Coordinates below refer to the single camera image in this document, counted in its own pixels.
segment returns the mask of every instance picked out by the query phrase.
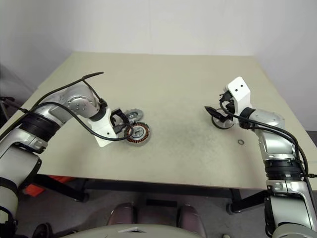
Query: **circular metal part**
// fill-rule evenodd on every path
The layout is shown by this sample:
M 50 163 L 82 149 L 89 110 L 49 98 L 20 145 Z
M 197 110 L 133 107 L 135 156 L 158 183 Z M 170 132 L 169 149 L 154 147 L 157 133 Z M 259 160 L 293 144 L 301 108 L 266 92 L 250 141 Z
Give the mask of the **circular metal part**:
M 216 111 L 224 116 L 227 116 L 227 114 L 224 113 L 224 111 L 221 108 L 218 108 Z M 234 125 L 234 122 L 232 120 L 226 120 L 225 122 L 222 122 L 217 118 L 211 117 L 211 121 L 215 127 L 222 130 L 229 129 Z
M 124 114 L 127 116 L 130 123 L 135 123 L 135 122 L 141 120 L 143 117 L 143 111 L 141 111 L 140 109 L 136 109 L 136 108 L 128 110 Z
M 239 145 L 244 145 L 244 140 L 239 139 L 239 140 L 238 140 L 238 144 L 239 144 Z
M 150 138 L 150 128 L 143 122 L 137 122 L 132 125 L 133 134 L 127 139 L 129 143 L 134 145 L 144 145 Z M 131 128 L 125 131 L 125 136 L 129 135 Z

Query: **table leg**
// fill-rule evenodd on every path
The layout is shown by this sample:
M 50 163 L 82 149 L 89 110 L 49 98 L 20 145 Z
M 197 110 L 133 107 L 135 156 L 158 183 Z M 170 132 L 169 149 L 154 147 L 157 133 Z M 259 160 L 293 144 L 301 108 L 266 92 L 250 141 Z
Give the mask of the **table leg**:
M 86 202 L 89 199 L 89 195 L 87 193 L 75 190 L 70 186 L 58 182 L 47 175 L 35 175 L 32 183 L 71 197 L 76 201 Z
M 227 213 L 232 215 L 234 213 L 240 213 L 244 209 L 260 205 L 264 203 L 266 197 L 268 197 L 268 192 L 265 190 L 241 199 L 240 201 L 233 201 L 232 203 L 227 204 Z
M 240 190 L 236 188 L 230 188 L 231 200 L 232 202 L 237 202 L 241 200 Z

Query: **red object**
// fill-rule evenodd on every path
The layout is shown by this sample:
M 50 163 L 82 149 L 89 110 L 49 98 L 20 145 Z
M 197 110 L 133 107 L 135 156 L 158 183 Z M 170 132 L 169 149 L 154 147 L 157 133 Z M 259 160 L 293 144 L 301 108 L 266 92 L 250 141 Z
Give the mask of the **red object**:
M 68 181 L 72 181 L 75 178 L 73 177 L 64 177 L 64 176 L 53 176 L 53 175 L 49 175 L 49 177 L 61 182 L 61 183 L 66 183 Z M 41 188 L 41 187 L 37 187 L 33 184 L 29 185 L 26 187 L 26 189 L 24 190 L 24 192 L 32 197 L 36 197 L 39 194 L 41 194 L 42 192 L 44 192 L 45 189 Z

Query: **metal gear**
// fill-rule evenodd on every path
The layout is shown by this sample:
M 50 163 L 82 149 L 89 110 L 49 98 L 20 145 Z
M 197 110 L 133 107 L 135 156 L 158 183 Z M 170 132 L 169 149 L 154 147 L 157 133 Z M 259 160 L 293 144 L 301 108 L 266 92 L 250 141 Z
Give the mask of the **metal gear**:
M 134 145 L 144 145 L 149 141 L 150 138 L 150 128 L 143 122 L 137 122 L 132 125 L 133 127 L 133 134 L 127 139 L 129 143 Z M 125 131 L 125 136 L 129 135 L 131 129 L 128 128 Z
M 136 123 L 137 121 L 141 120 L 143 117 L 143 111 L 136 108 L 127 110 L 124 114 L 127 116 L 130 123 Z

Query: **copper coil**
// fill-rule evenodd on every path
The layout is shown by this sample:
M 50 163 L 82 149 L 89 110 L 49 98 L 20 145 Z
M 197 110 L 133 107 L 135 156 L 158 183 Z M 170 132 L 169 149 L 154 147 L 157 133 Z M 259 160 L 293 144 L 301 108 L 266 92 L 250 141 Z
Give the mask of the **copper coil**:
M 137 126 L 141 127 L 144 130 L 144 136 L 141 139 L 134 139 L 132 136 L 130 136 L 127 139 L 127 141 L 132 142 L 132 143 L 141 143 L 149 138 L 150 128 L 148 125 L 146 125 L 145 123 L 142 123 L 142 122 L 137 122 L 137 123 L 133 124 L 132 126 L 133 127 L 137 127 Z M 131 129 L 129 128 L 128 130 L 126 130 L 125 136 L 127 136 L 130 133 L 131 133 Z

